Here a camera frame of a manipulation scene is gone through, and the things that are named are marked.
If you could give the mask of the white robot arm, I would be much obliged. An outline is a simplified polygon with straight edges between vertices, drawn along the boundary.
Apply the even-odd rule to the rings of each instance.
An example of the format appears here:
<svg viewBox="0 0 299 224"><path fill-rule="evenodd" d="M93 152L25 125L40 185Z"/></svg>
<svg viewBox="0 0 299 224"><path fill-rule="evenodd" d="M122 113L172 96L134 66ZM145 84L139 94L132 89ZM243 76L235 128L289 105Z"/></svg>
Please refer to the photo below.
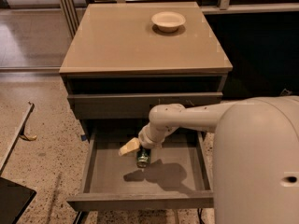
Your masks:
<svg viewBox="0 0 299 224"><path fill-rule="evenodd" d="M214 134L215 224L299 224L299 98L156 105L119 154L160 147L178 128Z"/></svg>

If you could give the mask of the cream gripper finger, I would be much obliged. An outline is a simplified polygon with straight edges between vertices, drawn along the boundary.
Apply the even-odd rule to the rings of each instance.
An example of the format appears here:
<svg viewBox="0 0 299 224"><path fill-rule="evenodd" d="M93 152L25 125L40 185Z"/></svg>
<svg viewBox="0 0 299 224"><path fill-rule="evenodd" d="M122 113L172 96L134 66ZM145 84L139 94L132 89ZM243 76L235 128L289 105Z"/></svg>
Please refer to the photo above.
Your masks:
<svg viewBox="0 0 299 224"><path fill-rule="evenodd" d="M129 153L138 151L139 149L140 149L140 142L136 137L134 137L119 149L119 155L124 156Z"/></svg>

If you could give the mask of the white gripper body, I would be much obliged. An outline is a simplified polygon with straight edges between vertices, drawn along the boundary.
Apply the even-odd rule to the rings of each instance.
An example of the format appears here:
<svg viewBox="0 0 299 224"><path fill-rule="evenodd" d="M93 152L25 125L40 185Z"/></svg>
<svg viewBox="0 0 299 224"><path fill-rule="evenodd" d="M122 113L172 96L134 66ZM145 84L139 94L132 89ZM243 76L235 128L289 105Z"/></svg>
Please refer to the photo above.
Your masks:
<svg viewBox="0 0 299 224"><path fill-rule="evenodd" d="M147 149L159 148L165 138L175 131L174 128L159 127L148 123L138 134L140 145Z"/></svg>

